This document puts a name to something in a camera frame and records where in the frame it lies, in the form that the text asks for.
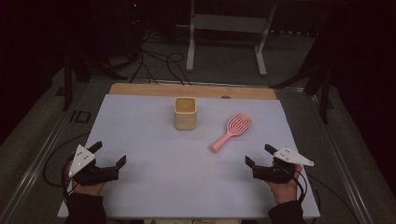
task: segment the table leg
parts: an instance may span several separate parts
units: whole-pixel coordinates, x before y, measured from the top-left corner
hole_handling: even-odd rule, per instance
[[[265,40],[267,39],[268,33],[271,27],[271,21],[274,17],[276,10],[276,6],[272,6],[270,13],[265,21],[263,31],[262,31],[262,41],[260,42],[259,46],[254,48],[254,52],[256,54],[257,65],[259,66],[259,75],[261,77],[265,77],[267,75],[267,70],[265,69],[264,59],[262,57],[262,49],[264,48]]]
[[[195,53],[195,42],[194,42],[194,18],[195,18],[195,1],[191,0],[191,15],[190,15],[190,44],[189,52],[187,53],[187,64],[186,70],[188,72],[192,71],[194,67],[194,53]]]

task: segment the white tabletop surface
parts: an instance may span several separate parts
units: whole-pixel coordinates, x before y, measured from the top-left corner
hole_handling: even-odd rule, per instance
[[[197,98],[197,127],[174,126],[175,97],[106,96],[86,144],[103,147],[97,165],[127,163],[120,179],[105,185],[108,217],[118,218],[260,218],[276,205],[265,182],[252,177],[245,156],[271,166],[265,144],[296,149],[278,100]],[[227,121],[238,113],[250,116],[251,126],[232,137],[217,154],[209,147],[226,132]],[[308,185],[304,217],[319,217]],[[67,217],[61,205],[59,217]]]

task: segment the small container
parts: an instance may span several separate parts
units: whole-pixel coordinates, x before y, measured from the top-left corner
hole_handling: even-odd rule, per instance
[[[197,103],[193,97],[177,97],[175,100],[175,127],[189,131],[197,126]]]

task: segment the metal stand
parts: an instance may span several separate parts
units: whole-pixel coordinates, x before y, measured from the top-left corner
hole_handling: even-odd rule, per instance
[[[195,29],[206,29],[206,30],[218,30],[218,31],[236,31],[236,32],[247,32],[247,33],[258,33],[262,34],[262,41],[259,46],[254,48],[256,55],[257,65],[259,66],[259,74],[262,77],[267,75],[265,69],[264,59],[262,57],[262,49],[265,44],[265,40],[268,36],[271,21],[274,17],[276,6],[271,6],[271,10],[267,18],[246,18],[246,17],[232,17],[232,16],[220,16],[220,15],[206,15],[206,14],[195,14],[195,0],[191,0],[191,16],[190,16],[190,44],[189,51],[187,54],[187,65],[186,70],[192,71],[194,67],[194,53],[195,53],[195,41],[194,31]]]

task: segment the wire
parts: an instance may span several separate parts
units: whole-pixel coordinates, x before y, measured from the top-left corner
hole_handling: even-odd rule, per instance
[[[171,53],[169,55],[164,55],[161,53],[156,53],[156,52],[148,51],[145,49],[142,49],[142,51],[144,53],[146,53],[148,56],[150,56],[154,59],[157,59],[161,62],[166,63],[166,67],[168,68],[168,71],[172,74],[172,76],[174,76],[184,86],[184,82],[172,71],[172,69],[169,66],[169,63],[175,63],[177,65],[178,69],[180,70],[182,76],[187,80],[189,85],[191,85],[190,81],[187,79],[186,75],[184,74],[183,69],[178,64],[184,60],[184,54],[182,54],[180,52],[175,52],[175,53]],[[175,60],[174,58],[172,58],[172,56],[174,56],[174,55],[180,55],[181,57],[180,57],[180,59]]]
[[[47,158],[46,162],[44,163],[43,173],[42,173],[42,174],[43,174],[44,181],[45,181],[47,184],[49,184],[49,185],[51,185],[51,186],[53,186],[53,187],[58,187],[58,188],[59,188],[59,187],[62,187],[62,183],[61,183],[61,184],[55,184],[55,183],[53,183],[53,182],[51,182],[51,181],[49,181],[49,180],[47,179],[47,174],[46,174],[47,166],[48,166],[48,164],[49,164],[50,159],[51,159],[52,156],[55,154],[55,152],[57,152],[59,149],[61,149],[61,148],[64,147],[65,145],[67,145],[67,144],[73,142],[74,140],[77,140],[77,139],[79,139],[80,137],[83,137],[83,136],[85,136],[85,135],[87,135],[87,134],[89,134],[89,133],[81,134],[81,135],[76,136],[76,137],[74,137],[74,138],[72,138],[72,139],[70,139],[70,140],[68,140],[68,141],[66,141],[66,142],[63,142],[62,144],[60,144],[58,147],[56,147],[55,149],[53,149],[53,150],[51,151],[51,153],[49,154],[49,157]]]
[[[337,197],[341,203],[343,203],[346,208],[349,210],[349,212],[352,214],[352,216],[356,219],[356,221],[358,223],[359,219],[356,217],[355,213],[353,212],[353,210],[347,205],[347,203],[343,200],[343,198],[341,198],[341,196],[339,196],[334,190],[332,190],[331,188],[329,188],[326,184],[324,184],[323,182],[321,182],[320,180],[318,180],[317,178],[315,178],[314,176],[310,175],[309,173],[306,173],[310,178],[314,179],[315,181],[317,181],[320,185],[322,185],[323,187],[325,187],[327,190],[329,190],[332,194],[334,194],[335,197]]]
[[[299,173],[300,176],[303,178],[303,180],[304,180],[304,182],[305,182],[305,192],[303,192],[303,187],[301,186],[300,182],[298,182],[298,179],[296,179],[295,177],[293,177],[294,181],[296,181],[297,185],[299,185],[299,187],[300,187],[301,195],[300,195],[300,198],[299,198],[298,201],[299,201],[300,203],[302,203],[303,200],[304,200],[304,197],[305,197],[305,195],[306,195],[306,192],[308,191],[308,184],[306,183],[305,176],[303,176],[303,175],[301,174],[300,171],[295,170],[295,172]]]

